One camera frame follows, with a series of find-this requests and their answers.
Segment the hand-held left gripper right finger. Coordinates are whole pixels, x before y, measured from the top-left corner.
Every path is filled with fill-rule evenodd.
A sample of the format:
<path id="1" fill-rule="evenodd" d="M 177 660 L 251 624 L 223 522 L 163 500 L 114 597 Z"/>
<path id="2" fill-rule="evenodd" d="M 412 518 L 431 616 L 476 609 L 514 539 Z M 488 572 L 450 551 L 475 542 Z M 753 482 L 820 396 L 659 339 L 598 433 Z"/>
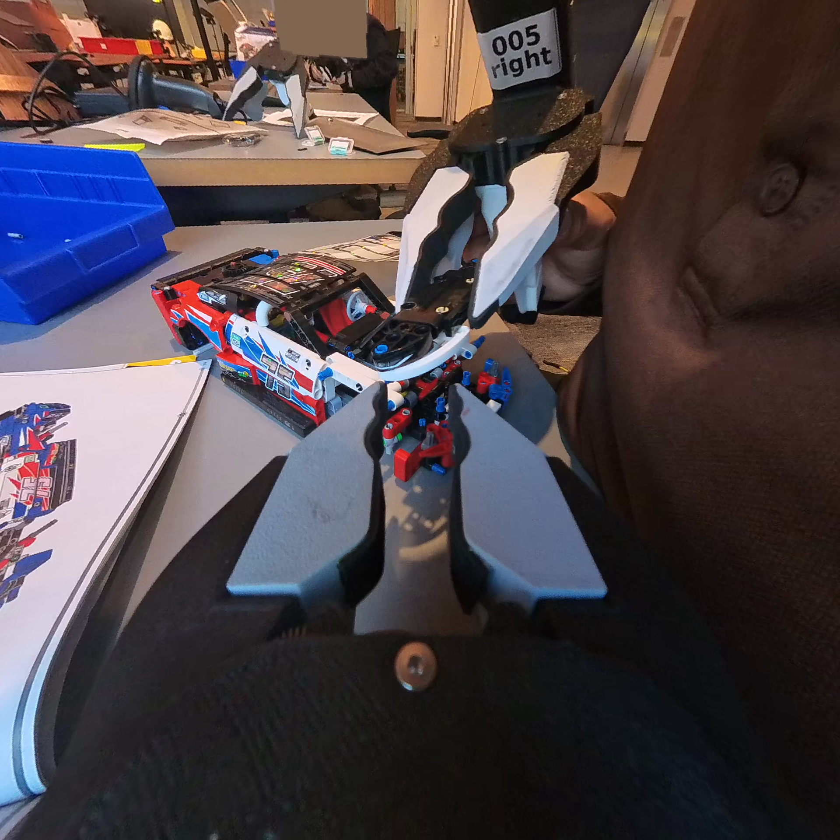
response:
<path id="1" fill-rule="evenodd" d="M 454 436 L 450 574 L 461 609 L 601 602 L 607 586 L 542 450 L 462 385 Z"/>

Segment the red yellow case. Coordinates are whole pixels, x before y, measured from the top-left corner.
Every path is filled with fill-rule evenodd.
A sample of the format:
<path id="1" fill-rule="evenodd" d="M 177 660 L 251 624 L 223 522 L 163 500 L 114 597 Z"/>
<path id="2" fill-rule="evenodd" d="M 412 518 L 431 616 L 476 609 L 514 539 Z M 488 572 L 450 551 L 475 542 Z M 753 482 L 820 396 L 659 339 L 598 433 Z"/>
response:
<path id="1" fill-rule="evenodd" d="M 78 43 L 83 51 L 96 56 L 168 56 L 159 39 L 114 38 L 81 36 Z"/>

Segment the person's brown clothing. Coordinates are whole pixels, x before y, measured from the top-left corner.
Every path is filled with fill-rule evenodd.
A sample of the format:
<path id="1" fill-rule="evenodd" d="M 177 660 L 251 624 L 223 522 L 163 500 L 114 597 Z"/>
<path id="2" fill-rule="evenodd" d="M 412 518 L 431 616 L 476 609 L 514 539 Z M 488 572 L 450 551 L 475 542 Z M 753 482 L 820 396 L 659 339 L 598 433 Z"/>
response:
<path id="1" fill-rule="evenodd" d="M 838 6 L 695 4 L 561 402 L 716 637 L 795 838 L 838 838 Z"/>

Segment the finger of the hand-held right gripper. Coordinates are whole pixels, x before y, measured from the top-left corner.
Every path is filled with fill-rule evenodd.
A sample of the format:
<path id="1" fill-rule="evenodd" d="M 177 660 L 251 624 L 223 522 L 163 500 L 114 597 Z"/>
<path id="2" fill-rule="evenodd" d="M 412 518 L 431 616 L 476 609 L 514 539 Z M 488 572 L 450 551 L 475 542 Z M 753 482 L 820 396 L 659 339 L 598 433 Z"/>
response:
<path id="1" fill-rule="evenodd" d="M 480 261 L 465 262 L 476 216 L 481 209 L 475 177 L 459 167 L 445 167 L 432 175 L 402 226 L 401 250 L 395 281 L 395 309 L 413 316 L 443 306 L 455 293 L 456 278 L 441 280 L 454 271 L 471 271 L 468 297 L 457 323 L 477 329 L 489 313 L 475 310 Z"/>
<path id="2" fill-rule="evenodd" d="M 560 228 L 556 198 L 568 152 L 543 153 L 519 163 L 504 185 L 479 185 L 476 194 L 490 234 L 478 259 L 469 304 L 477 329 L 509 298 L 520 313 L 536 312 L 543 288 L 541 259 Z"/>

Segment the person's right hand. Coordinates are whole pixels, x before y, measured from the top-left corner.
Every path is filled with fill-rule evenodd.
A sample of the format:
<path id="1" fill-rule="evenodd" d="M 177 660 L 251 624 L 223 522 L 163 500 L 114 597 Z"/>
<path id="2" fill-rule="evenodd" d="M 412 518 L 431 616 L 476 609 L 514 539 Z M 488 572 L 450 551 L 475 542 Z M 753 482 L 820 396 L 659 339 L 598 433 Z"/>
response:
<path id="1" fill-rule="evenodd" d="M 622 203 L 611 192 L 585 191 L 570 199 L 542 257 L 541 312 L 572 312 L 600 297 L 608 239 Z"/>

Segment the white instruction booklet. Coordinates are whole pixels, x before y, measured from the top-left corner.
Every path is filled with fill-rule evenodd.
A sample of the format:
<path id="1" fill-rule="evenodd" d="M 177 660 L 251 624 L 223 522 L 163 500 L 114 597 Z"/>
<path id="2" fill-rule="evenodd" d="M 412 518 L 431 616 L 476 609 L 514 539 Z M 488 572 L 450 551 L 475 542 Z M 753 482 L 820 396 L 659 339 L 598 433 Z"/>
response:
<path id="1" fill-rule="evenodd" d="M 54 772 L 61 646 L 168 459 L 210 363 L 2 374 L 2 805 Z"/>

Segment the blue plastic bin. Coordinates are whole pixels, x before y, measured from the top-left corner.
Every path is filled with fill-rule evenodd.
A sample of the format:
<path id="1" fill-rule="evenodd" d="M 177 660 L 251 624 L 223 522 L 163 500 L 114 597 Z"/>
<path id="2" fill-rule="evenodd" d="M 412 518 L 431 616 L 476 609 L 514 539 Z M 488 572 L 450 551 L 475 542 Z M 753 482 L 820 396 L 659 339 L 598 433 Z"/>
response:
<path id="1" fill-rule="evenodd" d="M 40 324 L 113 286 L 174 227 L 134 152 L 2 143 L 1 320 Z"/>

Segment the black brick bumper assembly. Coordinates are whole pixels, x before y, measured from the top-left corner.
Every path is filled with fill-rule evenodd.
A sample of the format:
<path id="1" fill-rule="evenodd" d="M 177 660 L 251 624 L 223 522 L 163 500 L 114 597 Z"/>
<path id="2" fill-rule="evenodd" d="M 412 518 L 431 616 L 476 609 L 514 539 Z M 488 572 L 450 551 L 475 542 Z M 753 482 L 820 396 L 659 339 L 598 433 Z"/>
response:
<path id="1" fill-rule="evenodd" d="M 355 351 L 355 359 L 388 382 L 411 380 L 444 362 L 471 358 L 468 309 L 477 263 L 465 262 L 409 295 Z"/>

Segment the white paper sheets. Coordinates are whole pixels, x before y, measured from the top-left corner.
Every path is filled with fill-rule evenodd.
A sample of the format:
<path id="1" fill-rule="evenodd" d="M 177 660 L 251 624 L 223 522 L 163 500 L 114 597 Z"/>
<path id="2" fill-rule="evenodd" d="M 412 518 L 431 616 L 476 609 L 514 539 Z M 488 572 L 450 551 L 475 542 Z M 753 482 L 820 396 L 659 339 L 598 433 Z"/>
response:
<path id="1" fill-rule="evenodd" d="M 122 139 L 154 145 L 175 142 L 225 141 L 261 138 L 266 129 L 252 123 L 226 122 L 206 114 L 142 109 L 111 116 L 86 126 Z"/>

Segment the grey desk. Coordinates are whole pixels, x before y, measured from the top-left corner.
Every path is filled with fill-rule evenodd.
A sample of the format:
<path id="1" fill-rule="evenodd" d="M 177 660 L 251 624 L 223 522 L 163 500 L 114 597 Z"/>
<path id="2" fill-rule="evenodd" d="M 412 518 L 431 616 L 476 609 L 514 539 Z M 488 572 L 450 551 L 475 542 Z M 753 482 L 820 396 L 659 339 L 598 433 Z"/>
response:
<path id="1" fill-rule="evenodd" d="M 164 257 L 39 325 L 2 322 L 2 372 L 83 369 L 153 361 L 186 351 L 151 299 L 151 284 L 246 247 L 281 253 L 395 232 L 401 220 L 307 224 L 230 224 L 178 227 L 164 237 Z M 119 632 L 152 584 L 198 530 L 271 459 L 299 443 L 292 433 L 227 388 L 217 365 L 209 374 L 190 422 L 143 505 L 108 556 L 100 602 L 80 632 L 74 658 L 65 658 L 49 687 L 55 697 L 70 679 L 67 700 L 47 706 L 49 735 L 40 740 L 42 765 L 53 774 L 57 758 L 89 698 L 93 680 Z M 411 485 L 383 465 L 387 509 L 385 568 L 360 605 L 359 633 L 404 631 L 423 635 L 475 635 L 478 616 L 459 608 L 448 570 L 449 476 L 421 470 Z"/>

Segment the black handheld scanner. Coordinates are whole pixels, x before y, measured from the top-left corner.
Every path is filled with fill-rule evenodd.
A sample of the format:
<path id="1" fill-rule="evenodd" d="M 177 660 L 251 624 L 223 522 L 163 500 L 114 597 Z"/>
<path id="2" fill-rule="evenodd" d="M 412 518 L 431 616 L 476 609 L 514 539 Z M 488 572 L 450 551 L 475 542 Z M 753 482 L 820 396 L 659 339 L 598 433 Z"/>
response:
<path id="1" fill-rule="evenodd" d="M 146 56 L 136 56 L 129 64 L 128 103 L 130 111 L 163 107 L 214 119 L 221 119 L 225 111 L 214 91 L 191 80 L 163 76 Z"/>

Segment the sticker sheet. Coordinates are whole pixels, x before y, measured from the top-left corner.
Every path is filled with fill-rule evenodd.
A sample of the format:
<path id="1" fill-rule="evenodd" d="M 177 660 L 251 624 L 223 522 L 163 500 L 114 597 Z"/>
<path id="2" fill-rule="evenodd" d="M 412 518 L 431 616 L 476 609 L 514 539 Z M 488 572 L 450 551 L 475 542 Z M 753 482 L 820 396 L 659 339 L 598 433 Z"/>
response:
<path id="1" fill-rule="evenodd" d="M 392 231 L 385 234 L 373 234 L 334 245 L 310 248 L 305 253 L 326 259 L 339 259 L 347 262 L 380 262 L 397 260 L 400 254 L 402 233 Z"/>

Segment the brown cardboard sheet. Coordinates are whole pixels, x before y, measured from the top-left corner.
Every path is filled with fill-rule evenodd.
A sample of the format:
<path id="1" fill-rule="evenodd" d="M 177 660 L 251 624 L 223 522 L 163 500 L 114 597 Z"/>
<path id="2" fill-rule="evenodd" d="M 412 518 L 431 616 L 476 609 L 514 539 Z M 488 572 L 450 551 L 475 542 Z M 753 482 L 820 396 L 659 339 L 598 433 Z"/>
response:
<path id="1" fill-rule="evenodd" d="M 305 126 L 312 124 L 320 127 L 327 140 L 328 147 L 329 140 L 332 137 L 352 138 L 354 141 L 353 154 L 362 152 L 383 156 L 404 151 L 421 150 L 425 145 L 432 142 L 440 143 L 448 139 L 446 131 L 420 132 L 418 137 L 406 136 L 402 133 L 389 133 L 356 122 L 332 117 L 316 117 Z"/>

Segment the grey background table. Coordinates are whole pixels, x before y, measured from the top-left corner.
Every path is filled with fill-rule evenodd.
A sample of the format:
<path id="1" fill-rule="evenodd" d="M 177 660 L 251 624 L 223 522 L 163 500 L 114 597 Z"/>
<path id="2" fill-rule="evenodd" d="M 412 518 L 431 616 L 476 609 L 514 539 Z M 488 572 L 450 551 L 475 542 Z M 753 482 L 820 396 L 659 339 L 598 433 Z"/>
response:
<path id="1" fill-rule="evenodd" d="M 425 158 L 421 150 L 376 156 L 357 152 L 347 157 L 324 147 L 304 148 L 288 126 L 270 124 L 253 145 L 221 141 L 145 143 L 137 154 L 89 150 L 89 143 L 140 143 L 76 126 L 46 136 L 30 128 L 2 131 L 2 156 L 12 144 L 42 149 L 80 149 L 87 156 L 134 158 L 161 194 L 175 226 L 209 226 L 233 222 L 282 222 L 290 211 L 351 187 L 407 184 Z"/>

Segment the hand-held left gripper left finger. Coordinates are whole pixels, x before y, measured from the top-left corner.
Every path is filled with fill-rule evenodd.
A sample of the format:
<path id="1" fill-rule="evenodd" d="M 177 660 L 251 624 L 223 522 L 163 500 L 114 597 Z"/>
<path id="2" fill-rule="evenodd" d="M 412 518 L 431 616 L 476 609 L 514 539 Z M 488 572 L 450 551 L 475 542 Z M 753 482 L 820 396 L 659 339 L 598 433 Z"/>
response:
<path id="1" fill-rule="evenodd" d="M 233 596 L 290 596 L 305 611 L 356 607 L 384 568 L 378 381 L 289 453 L 227 580 Z"/>

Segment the brick toy race car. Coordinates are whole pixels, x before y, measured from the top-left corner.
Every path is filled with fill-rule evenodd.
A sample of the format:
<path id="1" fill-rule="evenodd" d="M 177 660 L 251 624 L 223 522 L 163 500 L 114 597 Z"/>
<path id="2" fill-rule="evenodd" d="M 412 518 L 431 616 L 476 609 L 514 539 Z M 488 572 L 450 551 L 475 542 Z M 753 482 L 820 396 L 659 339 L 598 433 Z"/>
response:
<path id="1" fill-rule="evenodd" d="M 318 255 L 245 248 L 157 280 L 151 295 L 175 340 L 213 350 L 226 385 L 283 426 L 306 437 L 375 382 L 386 387 L 385 452 L 395 477 L 454 466 L 448 388 L 460 384 L 492 411 L 508 404 L 512 378 L 488 359 L 471 373 L 476 352 L 411 380 L 385 381 L 355 359 L 360 344 L 396 305 L 347 262 Z"/>

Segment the white printed box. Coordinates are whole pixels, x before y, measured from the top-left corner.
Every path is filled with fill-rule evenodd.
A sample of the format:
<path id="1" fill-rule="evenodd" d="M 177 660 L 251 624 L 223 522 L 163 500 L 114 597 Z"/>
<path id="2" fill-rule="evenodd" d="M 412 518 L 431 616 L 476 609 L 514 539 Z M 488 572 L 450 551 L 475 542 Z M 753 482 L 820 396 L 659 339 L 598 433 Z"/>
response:
<path id="1" fill-rule="evenodd" d="M 277 40 L 277 32 L 272 27 L 241 23 L 234 31 L 236 60 L 251 60 L 265 46 Z"/>

